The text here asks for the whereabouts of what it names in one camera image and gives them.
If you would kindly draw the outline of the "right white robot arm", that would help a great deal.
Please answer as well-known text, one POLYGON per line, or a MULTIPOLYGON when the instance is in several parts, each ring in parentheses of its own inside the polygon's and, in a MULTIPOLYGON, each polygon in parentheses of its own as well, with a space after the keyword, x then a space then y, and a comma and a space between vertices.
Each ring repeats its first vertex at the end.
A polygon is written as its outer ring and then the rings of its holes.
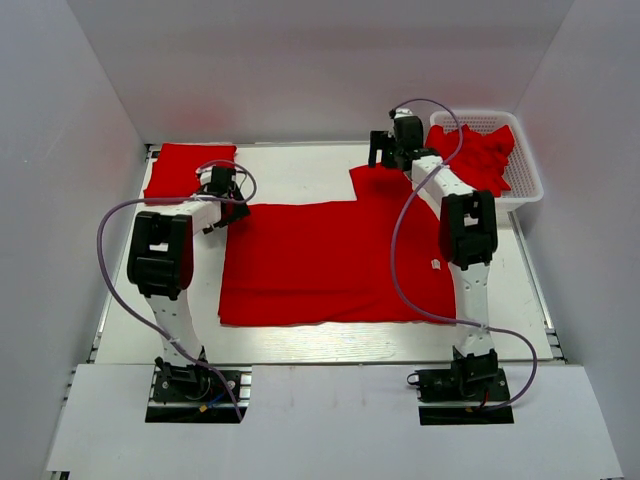
POLYGON ((396 249, 400 226, 409 206, 424 191, 439 219, 438 245, 454 282, 454 317, 434 314, 401 300, 430 321, 454 325, 459 339, 453 345, 453 390, 472 399, 484 391, 488 377, 498 368, 497 352, 489 328, 487 282, 498 235, 494 196, 465 183, 439 153, 425 147, 423 124, 407 108, 389 112, 390 131, 372 131, 368 166, 380 163, 399 169, 416 182, 394 226, 391 249, 396 249))

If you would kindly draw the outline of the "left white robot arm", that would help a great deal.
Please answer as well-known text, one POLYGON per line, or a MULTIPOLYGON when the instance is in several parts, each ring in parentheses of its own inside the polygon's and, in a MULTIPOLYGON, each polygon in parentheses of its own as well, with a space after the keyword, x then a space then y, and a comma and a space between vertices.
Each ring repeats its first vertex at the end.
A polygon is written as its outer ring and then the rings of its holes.
POLYGON ((230 161, 211 162, 195 171, 198 186, 190 194, 151 194, 136 214, 127 261, 127 277, 150 306, 163 339, 163 361, 184 367, 177 387, 199 399, 211 387, 211 374, 195 365, 206 360, 188 304, 194 275, 194 237, 249 215, 238 176, 251 175, 230 161))

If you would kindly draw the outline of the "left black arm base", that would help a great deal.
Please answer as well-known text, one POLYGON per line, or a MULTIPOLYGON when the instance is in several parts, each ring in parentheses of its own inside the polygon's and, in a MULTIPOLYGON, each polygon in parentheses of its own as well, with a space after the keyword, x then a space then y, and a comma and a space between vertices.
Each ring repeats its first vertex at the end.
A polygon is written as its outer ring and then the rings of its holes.
POLYGON ((149 424, 239 424, 249 406, 252 370, 222 368, 224 380, 199 366, 173 366, 155 359, 145 422, 149 424))

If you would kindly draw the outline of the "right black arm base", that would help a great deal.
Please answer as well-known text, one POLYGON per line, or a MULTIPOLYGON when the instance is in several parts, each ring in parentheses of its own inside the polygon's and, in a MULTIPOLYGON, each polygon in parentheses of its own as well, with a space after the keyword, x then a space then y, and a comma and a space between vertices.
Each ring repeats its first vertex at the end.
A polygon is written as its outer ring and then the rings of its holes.
POLYGON ((508 425, 514 422, 506 374, 494 350, 476 356, 453 352, 446 368, 410 373, 422 426, 508 425))

